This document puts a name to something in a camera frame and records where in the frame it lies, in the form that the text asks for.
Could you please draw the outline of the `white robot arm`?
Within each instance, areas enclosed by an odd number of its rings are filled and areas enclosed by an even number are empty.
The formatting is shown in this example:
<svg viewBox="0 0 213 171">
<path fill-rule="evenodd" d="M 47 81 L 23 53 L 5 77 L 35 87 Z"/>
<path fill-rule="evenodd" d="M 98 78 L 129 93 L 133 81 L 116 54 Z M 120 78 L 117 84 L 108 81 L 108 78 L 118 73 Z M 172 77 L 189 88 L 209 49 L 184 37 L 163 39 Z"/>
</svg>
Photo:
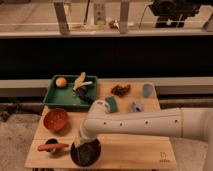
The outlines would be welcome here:
<svg viewBox="0 0 213 171">
<path fill-rule="evenodd" d="M 96 100 L 81 123 L 74 145 L 92 142 L 99 134 L 181 137 L 206 141 L 203 171 L 213 171 L 213 108 L 170 108 L 114 115 L 104 100 Z"/>
</svg>

